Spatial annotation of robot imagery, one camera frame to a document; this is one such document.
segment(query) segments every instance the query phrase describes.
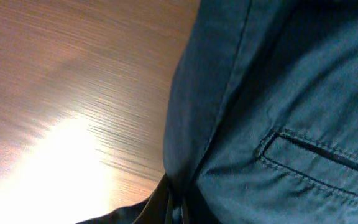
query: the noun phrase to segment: wooden surface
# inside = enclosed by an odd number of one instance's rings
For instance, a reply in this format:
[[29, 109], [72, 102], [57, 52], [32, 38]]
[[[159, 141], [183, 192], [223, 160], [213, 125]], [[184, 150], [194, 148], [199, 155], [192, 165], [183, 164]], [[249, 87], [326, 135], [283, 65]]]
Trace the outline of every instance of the wooden surface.
[[196, 1], [0, 1], [0, 223], [74, 223], [163, 175]]

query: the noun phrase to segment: wood grain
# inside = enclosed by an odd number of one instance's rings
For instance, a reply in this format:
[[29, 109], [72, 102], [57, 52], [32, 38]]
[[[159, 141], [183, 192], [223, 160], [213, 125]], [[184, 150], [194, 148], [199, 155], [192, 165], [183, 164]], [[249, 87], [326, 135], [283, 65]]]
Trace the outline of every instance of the wood grain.
[[0, 1], [0, 223], [74, 223], [153, 191], [197, 7]]

